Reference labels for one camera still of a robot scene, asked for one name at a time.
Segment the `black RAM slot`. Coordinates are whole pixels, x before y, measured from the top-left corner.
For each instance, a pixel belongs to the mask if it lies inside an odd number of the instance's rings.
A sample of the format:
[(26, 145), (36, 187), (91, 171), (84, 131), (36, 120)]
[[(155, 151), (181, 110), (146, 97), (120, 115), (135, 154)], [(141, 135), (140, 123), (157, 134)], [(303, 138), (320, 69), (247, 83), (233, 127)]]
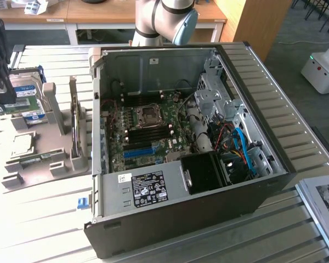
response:
[(131, 128), (128, 128), (126, 129), (126, 132), (127, 133), (131, 133), (131, 132), (169, 132), (170, 129), (167, 125), (161, 125), (161, 126), (155, 126), (155, 127), (142, 127), (142, 128), (139, 128), (139, 127), (133, 127), (132, 129)]
[(134, 134), (129, 133), (127, 134), (129, 141), (144, 141), (144, 140), (161, 140), (170, 137), (170, 133), (140, 133)]
[(167, 139), (169, 138), (169, 135), (152, 135), (152, 136), (130, 136), (128, 135), (128, 142), (130, 144), (136, 144), (136, 143), (141, 143), (141, 142), (151, 142), (151, 141), (158, 141), (162, 139)]
[(145, 135), (155, 135), (155, 134), (169, 134), (169, 132), (155, 132), (155, 131), (151, 131), (151, 132), (131, 132), (131, 133), (127, 133), (130, 136), (145, 136)]

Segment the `hard disk with blue label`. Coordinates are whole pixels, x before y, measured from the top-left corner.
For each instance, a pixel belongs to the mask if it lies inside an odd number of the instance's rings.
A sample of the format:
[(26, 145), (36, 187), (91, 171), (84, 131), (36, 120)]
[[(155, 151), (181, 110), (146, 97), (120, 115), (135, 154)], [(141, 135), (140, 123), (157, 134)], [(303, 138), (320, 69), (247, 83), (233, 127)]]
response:
[[(43, 84), (46, 82), (43, 67), (41, 65), (30, 68), (16, 69), (15, 73), (10, 75), (12, 86), (16, 92), (17, 98), (28, 98), (31, 106), (27, 111), (21, 111), (12, 114), (13, 117), (22, 117), (27, 125), (35, 125), (48, 122), (46, 113), (50, 111), (50, 104), (43, 95)], [(37, 110), (41, 105), (45, 116), (40, 119), (26, 119), (21, 114)]]

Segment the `silver CPU chip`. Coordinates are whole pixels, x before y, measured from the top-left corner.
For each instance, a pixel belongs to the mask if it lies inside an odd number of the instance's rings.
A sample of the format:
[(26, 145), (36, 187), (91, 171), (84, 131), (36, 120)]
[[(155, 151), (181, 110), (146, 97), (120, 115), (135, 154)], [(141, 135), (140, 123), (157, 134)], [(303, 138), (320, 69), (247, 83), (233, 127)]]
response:
[(35, 132), (21, 133), (14, 137), (11, 158), (34, 153)]

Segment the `white cardboard boxes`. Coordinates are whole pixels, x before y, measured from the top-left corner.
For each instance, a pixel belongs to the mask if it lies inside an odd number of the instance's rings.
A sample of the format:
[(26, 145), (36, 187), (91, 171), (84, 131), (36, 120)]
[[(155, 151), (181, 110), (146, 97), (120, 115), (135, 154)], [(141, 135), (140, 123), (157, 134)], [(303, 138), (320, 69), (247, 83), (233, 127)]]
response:
[(25, 15), (40, 15), (48, 8), (49, 2), (47, 0), (33, 0), (27, 2), (24, 8)]

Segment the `graphics card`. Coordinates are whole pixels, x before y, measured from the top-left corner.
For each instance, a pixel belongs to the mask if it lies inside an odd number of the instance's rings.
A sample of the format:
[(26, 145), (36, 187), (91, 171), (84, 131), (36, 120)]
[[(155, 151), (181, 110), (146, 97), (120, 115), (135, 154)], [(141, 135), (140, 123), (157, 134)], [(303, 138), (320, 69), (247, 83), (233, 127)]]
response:
[(76, 78), (70, 77), (69, 81), (70, 95), (71, 95), (71, 131), (72, 131), (72, 158), (79, 157), (81, 151), (80, 141), (80, 105), (77, 97)]

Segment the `grey parts rack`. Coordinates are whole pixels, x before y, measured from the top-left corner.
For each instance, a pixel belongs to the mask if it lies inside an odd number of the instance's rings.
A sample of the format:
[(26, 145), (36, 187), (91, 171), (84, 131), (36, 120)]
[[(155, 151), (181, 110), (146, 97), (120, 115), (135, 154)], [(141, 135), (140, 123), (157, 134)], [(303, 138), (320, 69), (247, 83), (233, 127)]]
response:
[[(43, 95), (50, 104), (46, 113), (48, 122), (27, 125), (22, 117), (13, 117), (17, 112), (0, 115), (0, 187), (5, 192), (16, 191), (48, 181), (85, 175), (90, 171), (87, 149), (86, 110), (80, 102), (80, 156), (72, 158), (71, 95), (67, 109), (62, 109), (56, 99), (56, 85), (43, 84)], [(35, 132), (34, 154), (51, 153), (49, 159), (24, 164), (6, 166), (11, 158), (14, 137), (21, 133)]]

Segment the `CPU socket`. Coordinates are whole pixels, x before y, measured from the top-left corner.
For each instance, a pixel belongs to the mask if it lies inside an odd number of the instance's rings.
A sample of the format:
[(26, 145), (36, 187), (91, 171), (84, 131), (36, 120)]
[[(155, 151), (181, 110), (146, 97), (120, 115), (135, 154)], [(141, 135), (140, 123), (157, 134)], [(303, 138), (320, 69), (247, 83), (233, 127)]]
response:
[(158, 104), (149, 104), (136, 107), (135, 110), (137, 128), (152, 128), (164, 125), (161, 115), (161, 107)]

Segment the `blue expansion slot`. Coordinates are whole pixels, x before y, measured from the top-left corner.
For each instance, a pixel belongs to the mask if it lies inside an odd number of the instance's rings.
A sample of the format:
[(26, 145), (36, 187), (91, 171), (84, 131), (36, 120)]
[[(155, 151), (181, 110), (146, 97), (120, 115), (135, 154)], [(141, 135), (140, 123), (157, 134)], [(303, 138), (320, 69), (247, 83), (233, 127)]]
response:
[(141, 156), (148, 156), (148, 155), (154, 155), (156, 153), (156, 149), (154, 147), (150, 148), (142, 148), (137, 150), (129, 150), (124, 151), (123, 158), (138, 158)]

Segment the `grey power supply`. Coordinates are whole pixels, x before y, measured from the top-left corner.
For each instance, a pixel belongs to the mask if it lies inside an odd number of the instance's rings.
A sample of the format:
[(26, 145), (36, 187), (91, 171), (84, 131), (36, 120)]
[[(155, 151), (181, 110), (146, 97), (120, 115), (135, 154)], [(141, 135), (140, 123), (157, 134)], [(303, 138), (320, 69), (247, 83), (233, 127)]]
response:
[(134, 213), (189, 196), (179, 161), (103, 175), (104, 216)]

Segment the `green motherboard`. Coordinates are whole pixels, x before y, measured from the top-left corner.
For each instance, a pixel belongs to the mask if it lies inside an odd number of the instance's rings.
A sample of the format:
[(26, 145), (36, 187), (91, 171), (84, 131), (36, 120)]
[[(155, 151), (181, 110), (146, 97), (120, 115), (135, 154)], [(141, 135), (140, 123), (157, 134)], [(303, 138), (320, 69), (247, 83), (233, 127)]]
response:
[[(130, 144), (126, 129), (136, 127), (135, 108), (158, 104), (164, 125), (170, 129), (167, 139)], [(194, 147), (187, 108), (196, 106), (193, 97), (178, 90), (155, 95), (126, 96), (103, 99), (100, 103), (101, 167), (104, 174), (126, 171), (151, 165), (177, 161), (192, 153)], [(154, 147), (154, 155), (123, 158), (124, 151)]]

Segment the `silver disk bay cage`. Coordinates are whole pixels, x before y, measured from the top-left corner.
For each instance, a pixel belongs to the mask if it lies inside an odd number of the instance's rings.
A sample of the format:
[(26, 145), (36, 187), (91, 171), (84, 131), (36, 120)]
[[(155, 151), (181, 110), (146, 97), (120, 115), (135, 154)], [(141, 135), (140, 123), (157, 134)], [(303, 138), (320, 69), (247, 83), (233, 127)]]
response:
[(238, 116), (243, 109), (243, 102), (232, 94), (228, 85), (230, 75), (222, 57), (217, 52), (211, 52), (203, 69), (194, 99), (207, 126), (210, 122), (223, 120), (231, 123), (234, 128), (243, 127)]

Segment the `black fan shroud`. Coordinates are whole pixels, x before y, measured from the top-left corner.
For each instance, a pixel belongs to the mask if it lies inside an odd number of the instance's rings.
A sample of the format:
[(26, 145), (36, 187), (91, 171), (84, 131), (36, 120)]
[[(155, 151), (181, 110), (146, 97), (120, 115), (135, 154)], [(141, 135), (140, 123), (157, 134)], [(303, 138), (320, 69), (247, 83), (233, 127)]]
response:
[(228, 186), (221, 160), (214, 151), (195, 153), (180, 159), (191, 195)]

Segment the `black open PC case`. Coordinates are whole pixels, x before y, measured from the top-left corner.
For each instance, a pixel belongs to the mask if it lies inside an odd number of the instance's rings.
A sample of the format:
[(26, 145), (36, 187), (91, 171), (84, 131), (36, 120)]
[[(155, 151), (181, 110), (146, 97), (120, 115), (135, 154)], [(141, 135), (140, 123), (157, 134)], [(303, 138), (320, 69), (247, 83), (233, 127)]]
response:
[[(228, 186), (201, 192), (152, 209), (104, 216), (101, 167), (100, 103), (103, 99), (155, 95), (175, 90), (193, 97), (211, 52), (224, 61), (233, 96), (243, 102), (243, 127), (223, 120), (210, 122), (207, 134), (221, 157)], [(296, 170), (221, 44), (113, 47), (89, 52), (93, 78), (92, 214), (84, 232), (98, 258), (107, 259), (161, 241), (192, 233), (254, 212), (281, 191)]]

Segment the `wooden cabinet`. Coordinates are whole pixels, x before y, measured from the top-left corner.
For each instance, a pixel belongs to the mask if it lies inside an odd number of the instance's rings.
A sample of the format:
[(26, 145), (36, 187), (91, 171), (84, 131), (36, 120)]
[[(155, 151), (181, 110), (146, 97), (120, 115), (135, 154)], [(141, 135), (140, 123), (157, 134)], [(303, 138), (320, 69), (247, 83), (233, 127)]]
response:
[(248, 42), (265, 61), (292, 0), (214, 0), (227, 18), (221, 42)]

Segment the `white mobile robot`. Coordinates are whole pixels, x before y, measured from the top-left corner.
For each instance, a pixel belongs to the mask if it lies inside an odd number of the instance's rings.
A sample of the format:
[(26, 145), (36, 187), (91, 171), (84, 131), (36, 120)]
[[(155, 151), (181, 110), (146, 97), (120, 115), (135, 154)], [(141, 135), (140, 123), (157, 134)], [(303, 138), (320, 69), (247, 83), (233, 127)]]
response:
[(320, 94), (329, 94), (329, 48), (323, 53), (312, 53), (301, 74)]

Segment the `black chair legs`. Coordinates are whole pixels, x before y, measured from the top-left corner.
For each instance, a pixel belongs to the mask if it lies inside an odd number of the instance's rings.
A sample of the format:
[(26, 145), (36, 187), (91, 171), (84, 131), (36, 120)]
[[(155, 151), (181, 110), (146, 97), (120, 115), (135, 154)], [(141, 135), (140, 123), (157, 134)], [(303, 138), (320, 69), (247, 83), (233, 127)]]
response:
[(329, 33), (329, 0), (292, 0), (291, 8), (294, 9), (298, 3), (302, 3), (306, 10), (305, 21), (316, 15), (317, 21), (322, 23), (319, 32)]

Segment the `printed booklet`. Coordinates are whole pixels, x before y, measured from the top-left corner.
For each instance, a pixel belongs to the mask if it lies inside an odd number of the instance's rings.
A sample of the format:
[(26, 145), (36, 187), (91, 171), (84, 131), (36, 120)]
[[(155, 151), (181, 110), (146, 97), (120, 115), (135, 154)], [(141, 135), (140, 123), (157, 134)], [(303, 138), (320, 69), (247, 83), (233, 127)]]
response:
[(329, 175), (306, 178), (296, 184), (306, 208), (329, 242)]

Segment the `wooden desk white frame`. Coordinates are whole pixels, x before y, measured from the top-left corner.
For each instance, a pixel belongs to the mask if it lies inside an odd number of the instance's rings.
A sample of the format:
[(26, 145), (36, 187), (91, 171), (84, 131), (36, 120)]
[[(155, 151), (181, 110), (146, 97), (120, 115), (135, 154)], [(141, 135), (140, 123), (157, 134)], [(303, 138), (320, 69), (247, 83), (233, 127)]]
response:
[[(190, 42), (219, 42), (226, 16), (210, 0), (195, 6), (198, 22)], [(6, 30), (64, 30), (71, 45), (78, 45), (77, 30), (115, 30), (135, 28), (135, 0), (107, 0), (88, 4), (81, 0), (63, 0), (41, 15), (26, 15), (22, 8), (0, 11)]]

